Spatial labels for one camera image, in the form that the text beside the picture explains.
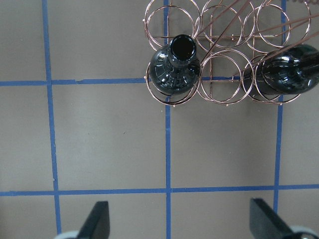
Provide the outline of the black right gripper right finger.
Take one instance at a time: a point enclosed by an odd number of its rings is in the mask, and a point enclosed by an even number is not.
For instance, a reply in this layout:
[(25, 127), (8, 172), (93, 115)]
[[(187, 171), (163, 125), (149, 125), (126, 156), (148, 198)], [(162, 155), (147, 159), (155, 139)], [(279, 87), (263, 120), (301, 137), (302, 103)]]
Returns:
[(250, 199), (249, 229), (255, 239), (299, 238), (261, 198)]

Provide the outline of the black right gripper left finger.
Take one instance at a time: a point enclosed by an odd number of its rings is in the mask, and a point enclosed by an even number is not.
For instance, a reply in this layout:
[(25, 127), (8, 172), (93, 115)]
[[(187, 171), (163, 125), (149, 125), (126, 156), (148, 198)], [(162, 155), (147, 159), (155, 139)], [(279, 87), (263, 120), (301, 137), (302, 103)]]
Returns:
[(85, 223), (80, 229), (78, 239), (108, 239), (110, 236), (109, 204), (96, 202)]

